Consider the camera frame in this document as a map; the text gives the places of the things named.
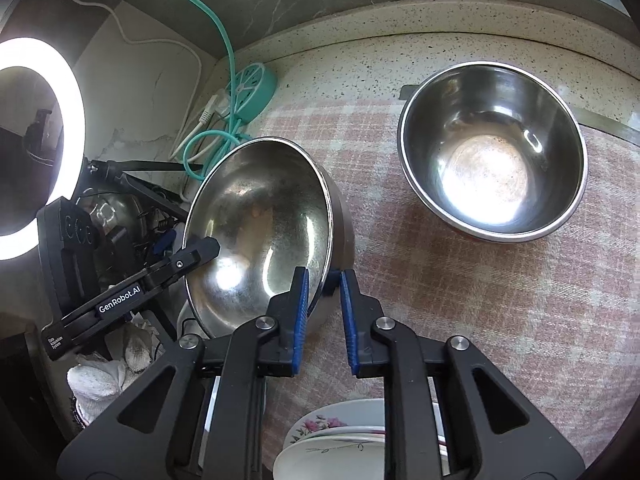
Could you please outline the white gloved left hand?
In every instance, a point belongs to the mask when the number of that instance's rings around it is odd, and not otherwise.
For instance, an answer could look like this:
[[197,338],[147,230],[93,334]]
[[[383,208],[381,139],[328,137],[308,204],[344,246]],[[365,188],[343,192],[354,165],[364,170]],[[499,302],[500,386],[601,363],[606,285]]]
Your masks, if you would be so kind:
[[78,356],[66,374],[73,396],[74,415],[81,427],[91,425],[155,361],[158,331],[142,315],[106,337],[107,349],[115,352],[108,360],[97,353]]

